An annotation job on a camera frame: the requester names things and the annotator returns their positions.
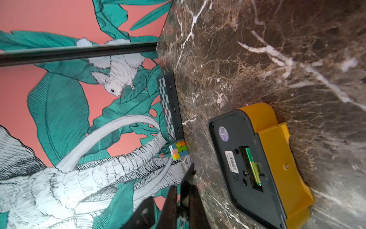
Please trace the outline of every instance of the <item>elephant tusk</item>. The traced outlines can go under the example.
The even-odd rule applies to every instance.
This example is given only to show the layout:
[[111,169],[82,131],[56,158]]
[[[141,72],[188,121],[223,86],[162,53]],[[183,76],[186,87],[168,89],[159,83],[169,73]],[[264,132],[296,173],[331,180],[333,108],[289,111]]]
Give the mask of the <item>elephant tusk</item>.
[[109,123],[101,126],[86,138],[84,138],[70,153],[68,153],[55,167],[63,173],[72,171],[78,164],[80,158],[88,153],[95,144],[102,140],[105,136],[113,131],[128,126],[137,122],[144,122],[153,125],[158,130],[160,126],[157,121],[146,115],[127,115],[121,118],[117,118]]

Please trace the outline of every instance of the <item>checkerboard calibration board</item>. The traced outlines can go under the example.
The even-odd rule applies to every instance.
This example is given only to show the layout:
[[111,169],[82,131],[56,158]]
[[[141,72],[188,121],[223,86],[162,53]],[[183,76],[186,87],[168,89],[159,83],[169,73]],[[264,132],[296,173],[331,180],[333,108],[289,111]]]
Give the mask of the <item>checkerboard calibration board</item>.
[[181,141],[184,134],[173,72],[165,73],[157,82],[168,134],[176,142]]

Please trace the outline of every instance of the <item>brown marble surface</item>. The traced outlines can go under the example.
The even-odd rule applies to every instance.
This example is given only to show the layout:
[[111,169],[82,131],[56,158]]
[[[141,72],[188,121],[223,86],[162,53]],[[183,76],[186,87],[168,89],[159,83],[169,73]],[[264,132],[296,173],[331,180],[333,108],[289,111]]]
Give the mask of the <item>brown marble surface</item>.
[[266,102],[316,198],[303,228],[366,229],[365,1],[176,0],[158,52],[212,228],[260,226],[230,203],[207,121]]

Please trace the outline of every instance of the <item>rubik's cube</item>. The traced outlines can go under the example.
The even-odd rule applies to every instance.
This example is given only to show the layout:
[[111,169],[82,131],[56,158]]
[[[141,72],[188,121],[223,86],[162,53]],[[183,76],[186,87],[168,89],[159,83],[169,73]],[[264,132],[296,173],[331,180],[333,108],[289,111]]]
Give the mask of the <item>rubik's cube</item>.
[[174,160],[177,160],[183,156],[188,155],[187,146],[184,141],[180,141],[170,145],[169,149]]

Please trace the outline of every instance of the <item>elephant ear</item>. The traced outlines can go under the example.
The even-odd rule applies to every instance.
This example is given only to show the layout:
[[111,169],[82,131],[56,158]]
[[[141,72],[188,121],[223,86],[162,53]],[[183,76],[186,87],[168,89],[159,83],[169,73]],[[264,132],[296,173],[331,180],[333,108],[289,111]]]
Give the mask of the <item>elephant ear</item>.
[[46,166],[31,148],[23,145],[0,125],[0,180],[28,176],[44,168]]

